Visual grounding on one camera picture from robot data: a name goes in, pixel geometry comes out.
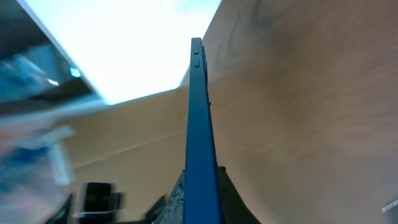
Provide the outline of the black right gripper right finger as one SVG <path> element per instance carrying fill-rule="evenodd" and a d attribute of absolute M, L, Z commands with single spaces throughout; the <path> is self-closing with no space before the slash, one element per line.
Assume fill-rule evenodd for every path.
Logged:
<path fill-rule="evenodd" d="M 218 187 L 223 224 L 260 224 L 243 202 L 223 166 L 218 168 Z"/>

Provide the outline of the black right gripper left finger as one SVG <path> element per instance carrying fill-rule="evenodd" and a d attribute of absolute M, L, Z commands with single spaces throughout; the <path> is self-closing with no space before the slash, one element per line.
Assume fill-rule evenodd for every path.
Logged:
<path fill-rule="evenodd" d="M 179 175 L 164 208 L 154 221 L 154 224 L 183 224 L 184 190 L 185 170 Z"/>

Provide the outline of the blue Galaxy smartphone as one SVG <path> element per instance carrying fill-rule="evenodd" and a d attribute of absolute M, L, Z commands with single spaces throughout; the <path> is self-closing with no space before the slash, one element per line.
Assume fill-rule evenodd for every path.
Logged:
<path fill-rule="evenodd" d="M 199 37 L 191 41 L 183 222 L 222 222 L 206 54 Z"/>

